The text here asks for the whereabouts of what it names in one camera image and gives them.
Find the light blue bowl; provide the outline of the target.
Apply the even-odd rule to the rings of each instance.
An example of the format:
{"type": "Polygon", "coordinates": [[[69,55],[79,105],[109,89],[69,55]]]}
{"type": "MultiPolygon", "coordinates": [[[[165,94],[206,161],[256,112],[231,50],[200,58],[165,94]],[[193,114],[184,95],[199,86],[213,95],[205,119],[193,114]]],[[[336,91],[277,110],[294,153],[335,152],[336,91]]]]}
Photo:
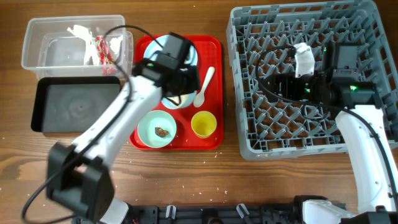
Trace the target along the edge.
{"type": "Polygon", "coordinates": [[[170,110],[182,109],[190,106],[193,103],[196,95],[197,92],[194,91],[193,93],[186,95],[167,97],[163,98],[161,103],[170,110]]]}

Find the yellow plastic cup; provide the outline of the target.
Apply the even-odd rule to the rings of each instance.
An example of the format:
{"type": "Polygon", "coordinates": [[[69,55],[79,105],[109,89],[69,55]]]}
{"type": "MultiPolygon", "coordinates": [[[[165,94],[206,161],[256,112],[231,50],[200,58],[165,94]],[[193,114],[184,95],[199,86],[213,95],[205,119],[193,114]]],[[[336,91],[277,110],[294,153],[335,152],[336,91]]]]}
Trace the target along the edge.
{"type": "Polygon", "coordinates": [[[198,138],[205,139],[215,132],[217,120],[209,111],[199,111],[192,117],[191,127],[198,138]]]}

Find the brown food scrap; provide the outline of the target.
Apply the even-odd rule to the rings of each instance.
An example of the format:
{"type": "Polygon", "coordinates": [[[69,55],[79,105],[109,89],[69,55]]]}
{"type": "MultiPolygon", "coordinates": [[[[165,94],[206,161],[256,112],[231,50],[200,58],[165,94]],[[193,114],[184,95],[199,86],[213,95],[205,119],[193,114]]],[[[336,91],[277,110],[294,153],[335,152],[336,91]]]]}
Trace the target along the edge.
{"type": "Polygon", "coordinates": [[[160,138],[165,138],[166,136],[169,135],[169,132],[166,129],[155,127],[155,134],[160,138]]]}

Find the light green bowl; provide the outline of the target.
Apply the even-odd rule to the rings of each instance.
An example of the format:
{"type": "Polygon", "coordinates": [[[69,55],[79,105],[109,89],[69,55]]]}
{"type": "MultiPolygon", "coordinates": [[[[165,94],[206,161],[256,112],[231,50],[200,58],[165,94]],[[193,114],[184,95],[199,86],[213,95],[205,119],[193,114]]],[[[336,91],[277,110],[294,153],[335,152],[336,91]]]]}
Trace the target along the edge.
{"type": "Polygon", "coordinates": [[[141,142],[151,148],[161,148],[170,144],[177,133],[174,118],[166,111],[154,110],[147,113],[139,122],[137,134],[141,142]],[[155,127],[166,129],[169,135],[160,138],[155,134],[155,127]]]}

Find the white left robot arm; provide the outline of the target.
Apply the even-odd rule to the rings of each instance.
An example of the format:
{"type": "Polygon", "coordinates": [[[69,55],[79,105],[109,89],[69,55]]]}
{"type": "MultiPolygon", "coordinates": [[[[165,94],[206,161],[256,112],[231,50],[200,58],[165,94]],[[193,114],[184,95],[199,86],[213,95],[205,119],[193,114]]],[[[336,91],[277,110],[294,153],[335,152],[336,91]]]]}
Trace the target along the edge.
{"type": "Polygon", "coordinates": [[[99,119],[71,145],[55,144],[48,159],[46,196],[93,223],[129,223],[131,206],[114,196],[110,178],[124,141],[165,97],[200,88],[197,66],[185,62],[191,40],[170,33],[155,59],[137,62],[128,82],[99,119]]]}

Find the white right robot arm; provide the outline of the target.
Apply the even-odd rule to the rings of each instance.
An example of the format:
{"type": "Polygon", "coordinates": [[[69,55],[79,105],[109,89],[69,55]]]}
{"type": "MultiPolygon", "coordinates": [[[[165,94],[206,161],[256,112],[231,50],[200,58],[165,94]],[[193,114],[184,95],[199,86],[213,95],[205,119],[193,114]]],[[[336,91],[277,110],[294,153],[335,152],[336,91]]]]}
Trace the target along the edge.
{"type": "Polygon", "coordinates": [[[281,46],[294,58],[293,72],[256,80],[270,100],[330,111],[346,144],[358,191],[358,214],[323,197],[295,198],[302,223],[397,223],[397,167],[384,130],[382,100],[376,84],[361,82],[354,44],[323,49],[323,67],[315,71],[311,47],[281,46]]]}

